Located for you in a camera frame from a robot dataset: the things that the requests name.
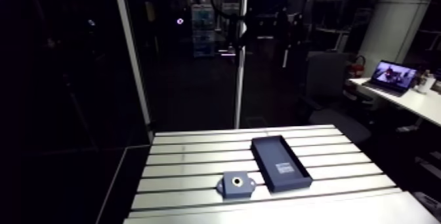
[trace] glass wall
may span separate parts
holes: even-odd
[[[214,2],[231,14],[240,8],[240,0]],[[237,67],[228,21],[210,0],[127,3],[154,129],[232,129]]]

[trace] slotted table surface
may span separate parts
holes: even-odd
[[[252,138],[273,135],[282,135],[308,170],[314,179],[309,188],[276,194],[268,191],[249,147]],[[215,185],[224,171],[248,171],[249,177],[258,184],[250,199],[222,199]],[[399,199],[405,204],[391,207],[395,211],[385,214],[380,207],[393,206],[401,202]],[[328,210],[337,206],[333,205],[337,202],[346,204],[348,209],[357,204],[361,208],[371,206],[369,218],[378,212],[382,219],[389,221],[385,223],[390,223],[392,214],[402,215],[397,223],[415,220],[406,219],[405,215],[410,213],[403,205],[412,209],[412,216],[426,218],[428,221],[424,223],[434,220],[333,125],[311,125],[156,134],[125,222],[238,223],[235,218],[246,219],[252,213],[254,221],[268,223],[265,212],[283,216],[292,210],[302,210],[302,215],[296,214],[296,218],[302,220],[308,213],[303,210],[305,206],[312,204]]]

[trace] laptop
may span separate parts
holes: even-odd
[[[362,85],[401,97],[410,88],[416,73],[415,69],[382,60],[371,79]]]

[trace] white sticker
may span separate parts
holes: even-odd
[[[280,174],[291,173],[294,171],[294,168],[289,164],[289,162],[276,164],[276,168]]]

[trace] metal pole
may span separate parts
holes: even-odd
[[[133,36],[129,16],[127,14],[127,7],[125,6],[125,0],[116,0],[118,3],[119,14],[121,15],[121,21],[123,23],[125,40],[127,42],[127,49],[129,51],[130,63],[132,65],[133,77],[135,78],[136,90],[138,92],[139,103],[141,105],[142,116],[144,117],[144,124],[150,123],[150,116],[148,114],[146,96],[144,88],[142,86],[142,78],[138,66],[138,57],[135,50],[135,44],[133,43]]]
[[[247,2],[248,0],[241,0],[242,4],[240,7],[240,15],[244,16],[247,12]],[[239,36],[247,30],[247,26],[244,21],[240,22]],[[239,66],[238,73],[236,77],[236,109],[234,113],[234,129],[239,129],[240,127],[240,110],[242,105],[242,90],[243,90],[243,70],[245,67],[245,46],[243,46],[239,51]]]

